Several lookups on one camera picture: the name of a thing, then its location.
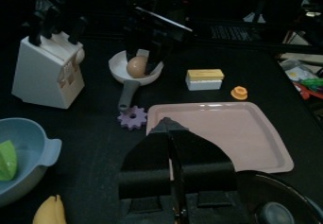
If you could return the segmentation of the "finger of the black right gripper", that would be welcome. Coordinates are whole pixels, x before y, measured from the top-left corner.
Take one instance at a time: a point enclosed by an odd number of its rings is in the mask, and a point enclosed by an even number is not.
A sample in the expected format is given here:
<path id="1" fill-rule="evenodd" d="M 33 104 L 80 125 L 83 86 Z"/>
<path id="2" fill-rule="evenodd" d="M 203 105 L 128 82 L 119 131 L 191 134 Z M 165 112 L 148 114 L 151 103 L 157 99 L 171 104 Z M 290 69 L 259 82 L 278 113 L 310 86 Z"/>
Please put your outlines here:
<path id="1" fill-rule="evenodd" d="M 140 46 L 140 34 L 136 30 L 129 28 L 125 29 L 125 50 L 127 50 L 127 59 L 131 60 L 139 50 Z"/>
<path id="2" fill-rule="evenodd" d="M 159 62 L 168 56 L 173 48 L 173 43 L 169 40 L 152 41 L 149 43 L 149 56 L 145 66 L 145 75 L 148 75 Z"/>

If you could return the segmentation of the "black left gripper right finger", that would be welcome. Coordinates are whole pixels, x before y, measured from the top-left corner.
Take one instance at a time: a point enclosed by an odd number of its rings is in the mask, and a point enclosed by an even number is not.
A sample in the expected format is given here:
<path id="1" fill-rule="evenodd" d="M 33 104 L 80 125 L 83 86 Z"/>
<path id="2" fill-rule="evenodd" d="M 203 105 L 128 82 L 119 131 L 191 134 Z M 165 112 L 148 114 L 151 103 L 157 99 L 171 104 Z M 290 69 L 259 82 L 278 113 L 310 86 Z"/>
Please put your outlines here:
<path id="1" fill-rule="evenodd" d="M 238 184 L 220 148 L 169 120 L 176 224 L 234 224 Z"/>

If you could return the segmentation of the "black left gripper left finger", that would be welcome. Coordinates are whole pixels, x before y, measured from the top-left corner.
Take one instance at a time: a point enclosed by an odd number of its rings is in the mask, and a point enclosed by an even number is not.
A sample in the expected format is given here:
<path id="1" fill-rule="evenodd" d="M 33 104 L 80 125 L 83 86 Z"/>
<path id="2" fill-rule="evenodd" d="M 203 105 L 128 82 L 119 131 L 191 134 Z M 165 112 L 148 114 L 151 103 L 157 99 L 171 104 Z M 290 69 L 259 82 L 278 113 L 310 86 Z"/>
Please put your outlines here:
<path id="1" fill-rule="evenodd" d="M 119 174 L 119 197 L 149 198 L 171 194 L 169 125 L 165 117 L 128 152 Z"/>

